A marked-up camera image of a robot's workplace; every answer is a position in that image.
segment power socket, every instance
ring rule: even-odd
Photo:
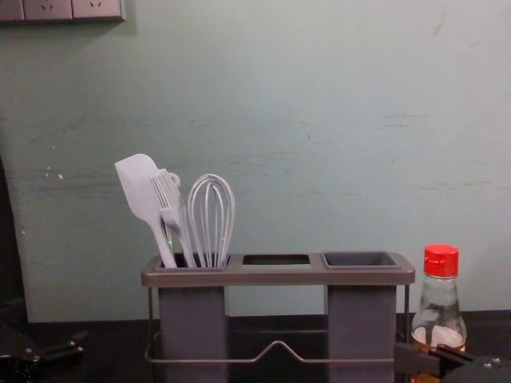
[[[121,0],[72,0],[73,18],[122,18]]]
[[[71,0],[25,0],[26,20],[70,20]]]
[[[25,20],[22,0],[0,0],[0,22]]]

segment brown liquid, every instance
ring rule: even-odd
[[[427,353],[430,349],[433,349],[433,347],[431,347],[430,345],[425,345],[424,343],[416,341],[413,336],[412,343],[425,353]],[[454,348],[459,349],[460,351],[465,351],[465,343],[460,345],[459,347]],[[416,377],[412,377],[411,383],[440,383],[440,379],[437,377],[432,377],[427,373],[420,373]]]

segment spatula head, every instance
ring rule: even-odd
[[[145,154],[135,154],[116,162],[115,169],[132,213],[138,218],[146,220],[144,205],[148,199],[152,202],[156,197],[149,198],[142,190],[146,188],[141,188],[141,182],[143,184],[150,183],[150,177],[154,176],[158,167],[151,157]]]

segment white spatula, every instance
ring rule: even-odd
[[[164,266],[176,267],[174,254],[168,247],[162,229],[160,204],[151,184],[151,176],[158,170],[154,161],[145,154],[135,154],[116,162],[115,169],[132,213],[153,230]]]

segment kitchen utensil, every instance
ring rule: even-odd
[[[188,218],[203,266],[222,267],[227,261],[235,210],[234,193],[223,178],[205,174],[193,184],[188,196]]]
[[[151,176],[158,168],[149,156],[135,154],[116,162],[115,169],[132,213],[151,227],[164,266],[176,267],[174,254],[164,235],[160,204],[151,183]]]
[[[180,179],[174,173],[160,169],[151,177],[151,181],[160,202],[161,218],[179,236],[183,248],[184,259],[188,267],[196,267],[192,247],[188,236],[186,211],[179,192]]]

